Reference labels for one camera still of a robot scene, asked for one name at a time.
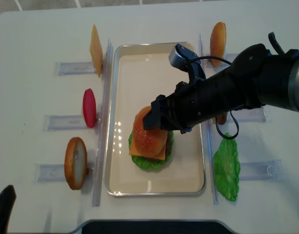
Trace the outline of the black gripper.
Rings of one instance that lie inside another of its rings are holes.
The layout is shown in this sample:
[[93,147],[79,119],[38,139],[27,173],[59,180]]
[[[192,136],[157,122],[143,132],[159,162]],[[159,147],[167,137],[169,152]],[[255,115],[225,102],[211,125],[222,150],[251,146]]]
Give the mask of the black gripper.
[[178,84],[169,96],[158,96],[143,118],[145,130],[190,131],[195,125],[245,106],[244,84],[240,78],[221,71],[208,79],[201,70],[189,69],[189,82]]

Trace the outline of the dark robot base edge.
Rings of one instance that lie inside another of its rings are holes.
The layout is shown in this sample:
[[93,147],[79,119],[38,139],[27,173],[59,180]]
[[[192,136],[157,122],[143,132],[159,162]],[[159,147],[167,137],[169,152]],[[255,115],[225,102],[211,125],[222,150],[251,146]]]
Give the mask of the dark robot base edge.
[[93,221],[83,234],[230,234],[217,222],[201,221]]

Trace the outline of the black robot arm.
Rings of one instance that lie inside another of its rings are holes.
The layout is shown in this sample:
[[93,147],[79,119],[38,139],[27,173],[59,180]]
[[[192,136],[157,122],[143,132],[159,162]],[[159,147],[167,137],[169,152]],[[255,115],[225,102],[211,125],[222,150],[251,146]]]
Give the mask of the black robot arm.
[[299,51],[272,55],[263,44],[242,51],[230,66],[207,78],[200,58],[177,44],[170,64],[189,75],[174,93],[160,95],[143,119],[146,130],[179,130],[182,133],[229,111],[264,105],[299,112]]

